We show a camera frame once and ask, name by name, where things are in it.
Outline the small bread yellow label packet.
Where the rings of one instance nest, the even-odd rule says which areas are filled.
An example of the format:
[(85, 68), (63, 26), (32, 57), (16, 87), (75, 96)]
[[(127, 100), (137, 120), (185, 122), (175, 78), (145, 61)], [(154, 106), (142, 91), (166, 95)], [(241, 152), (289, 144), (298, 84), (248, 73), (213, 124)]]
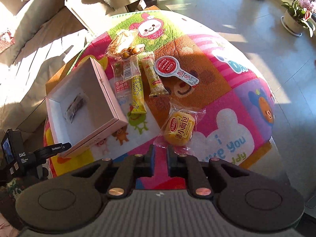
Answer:
[(191, 154), (191, 139), (197, 131), (197, 124), (206, 115), (206, 109), (187, 107), (174, 99), (169, 101), (169, 105), (168, 117), (153, 144), (163, 149), (172, 146), (177, 154)]

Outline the yellow corn snack stick packet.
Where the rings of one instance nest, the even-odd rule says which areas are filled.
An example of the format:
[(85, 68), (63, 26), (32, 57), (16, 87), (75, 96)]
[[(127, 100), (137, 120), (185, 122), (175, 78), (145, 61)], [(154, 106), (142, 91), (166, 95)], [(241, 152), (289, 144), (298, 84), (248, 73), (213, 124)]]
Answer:
[(134, 76), (131, 81), (132, 84), (132, 114), (146, 114), (144, 99), (144, 89), (142, 84), (142, 77), (140, 75)]

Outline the pink cardboard gift box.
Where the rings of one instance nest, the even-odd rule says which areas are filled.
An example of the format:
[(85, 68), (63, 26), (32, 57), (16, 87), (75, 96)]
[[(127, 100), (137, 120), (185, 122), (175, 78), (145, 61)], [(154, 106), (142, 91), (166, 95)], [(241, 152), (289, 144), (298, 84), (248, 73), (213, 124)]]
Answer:
[[(70, 124), (64, 112), (80, 92), (89, 100)], [(105, 71), (93, 58), (62, 79), (46, 95), (46, 105), (54, 142), (72, 145), (59, 154), (63, 158), (77, 157), (128, 123)]]

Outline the sesame grain bar packet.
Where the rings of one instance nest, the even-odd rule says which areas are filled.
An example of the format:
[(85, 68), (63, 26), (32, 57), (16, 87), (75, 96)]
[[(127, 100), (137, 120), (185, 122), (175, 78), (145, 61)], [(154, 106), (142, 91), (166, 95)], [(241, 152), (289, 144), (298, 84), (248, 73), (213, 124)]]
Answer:
[(162, 80), (155, 72), (155, 54), (151, 52), (142, 52), (137, 56), (139, 65), (143, 68), (147, 77), (148, 84), (150, 86), (149, 97), (158, 97), (160, 95), (168, 95), (168, 91), (165, 89)]

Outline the dark snack bar clear packet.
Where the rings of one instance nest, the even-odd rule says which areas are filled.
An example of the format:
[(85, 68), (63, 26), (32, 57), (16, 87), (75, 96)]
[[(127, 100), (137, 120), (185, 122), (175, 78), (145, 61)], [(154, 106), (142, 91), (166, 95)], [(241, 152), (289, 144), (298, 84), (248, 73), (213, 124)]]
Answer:
[(76, 114), (84, 107), (88, 100), (89, 98), (85, 92), (78, 93), (77, 96), (66, 108), (64, 112), (64, 119), (70, 124), (73, 123)]

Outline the hawthorn lollipop red packet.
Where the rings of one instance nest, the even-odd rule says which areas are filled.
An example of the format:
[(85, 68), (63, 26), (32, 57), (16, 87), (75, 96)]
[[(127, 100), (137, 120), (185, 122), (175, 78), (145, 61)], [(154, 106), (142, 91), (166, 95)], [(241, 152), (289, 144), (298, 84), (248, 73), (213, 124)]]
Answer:
[(114, 88), (116, 98), (120, 99), (131, 94), (131, 80), (136, 76), (141, 76), (137, 57), (115, 60), (111, 67), (114, 73)]

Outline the red spoon-shaped jelly cup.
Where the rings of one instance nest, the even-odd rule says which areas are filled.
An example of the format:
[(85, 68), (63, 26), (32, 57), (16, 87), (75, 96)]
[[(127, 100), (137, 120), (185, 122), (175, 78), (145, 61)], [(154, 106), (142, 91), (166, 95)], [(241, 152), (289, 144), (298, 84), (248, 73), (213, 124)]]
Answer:
[(193, 87), (199, 83), (199, 79), (180, 67), (179, 61), (172, 56), (162, 56), (155, 60), (155, 72), (162, 77), (175, 76)]

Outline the brown balls snack packet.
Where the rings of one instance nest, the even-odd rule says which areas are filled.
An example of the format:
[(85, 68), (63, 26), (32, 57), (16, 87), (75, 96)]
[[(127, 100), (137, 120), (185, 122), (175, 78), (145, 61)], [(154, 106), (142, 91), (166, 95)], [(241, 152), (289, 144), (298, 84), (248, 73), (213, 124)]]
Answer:
[(131, 56), (138, 55), (144, 51), (145, 45), (144, 44), (137, 44), (129, 46), (126, 49), (123, 49), (120, 53), (122, 59), (128, 59)]

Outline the bread packet green label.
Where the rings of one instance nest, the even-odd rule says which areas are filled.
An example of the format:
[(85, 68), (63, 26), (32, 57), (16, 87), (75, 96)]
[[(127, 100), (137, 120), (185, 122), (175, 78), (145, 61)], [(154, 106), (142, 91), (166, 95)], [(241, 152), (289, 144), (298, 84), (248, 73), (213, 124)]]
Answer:
[(108, 57), (120, 57), (121, 53), (124, 49), (127, 49), (136, 36), (139, 34), (138, 30), (132, 29), (122, 29), (118, 32), (118, 34), (114, 37), (111, 43), (107, 47), (106, 55)]

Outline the colourful cartoon play mat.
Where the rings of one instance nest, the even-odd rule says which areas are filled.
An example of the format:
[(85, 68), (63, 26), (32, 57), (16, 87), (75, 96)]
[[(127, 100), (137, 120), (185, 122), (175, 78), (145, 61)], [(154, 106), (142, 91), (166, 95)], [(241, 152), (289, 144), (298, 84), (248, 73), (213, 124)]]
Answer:
[(131, 99), (122, 98), (120, 105), (129, 124), (77, 157), (51, 157), (54, 177), (104, 157), (118, 162), (144, 153), (159, 138), (172, 103), (204, 113), (186, 151), (202, 162), (216, 157), (248, 169), (271, 150), (275, 101), (268, 83), (241, 51), (191, 18), (162, 10), (116, 16), (113, 27), (92, 40), (73, 60), (71, 69), (93, 58), (113, 87), (123, 89), (105, 55), (123, 29), (139, 32), (133, 44), (143, 44), (164, 71), (170, 72), (176, 65), (180, 71), (161, 78), (167, 94), (157, 97), (150, 97), (150, 85), (143, 78), (147, 112), (132, 114)]

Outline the beige sofa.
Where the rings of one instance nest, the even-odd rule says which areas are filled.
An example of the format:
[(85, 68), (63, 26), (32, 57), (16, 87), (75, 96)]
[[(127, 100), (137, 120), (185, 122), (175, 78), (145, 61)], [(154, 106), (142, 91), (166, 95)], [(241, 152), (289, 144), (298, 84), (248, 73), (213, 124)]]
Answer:
[(92, 37), (64, 0), (30, 0), (17, 18), (15, 43), (1, 53), (1, 135), (35, 131), (47, 116), (47, 81)]

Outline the pink flower pot plant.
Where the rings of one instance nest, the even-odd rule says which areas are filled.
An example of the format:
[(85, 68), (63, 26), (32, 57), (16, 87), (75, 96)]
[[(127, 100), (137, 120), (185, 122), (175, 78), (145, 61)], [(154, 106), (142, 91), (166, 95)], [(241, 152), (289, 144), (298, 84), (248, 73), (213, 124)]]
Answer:
[(315, 24), (312, 22), (315, 1), (291, 0), (291, 2), (283, 2), (281, 6), (286, 9), (281, 18), (282, 25), (295, 36), (301, 36), (303, 30), (307, 29), (312, 38), (315, 31)]

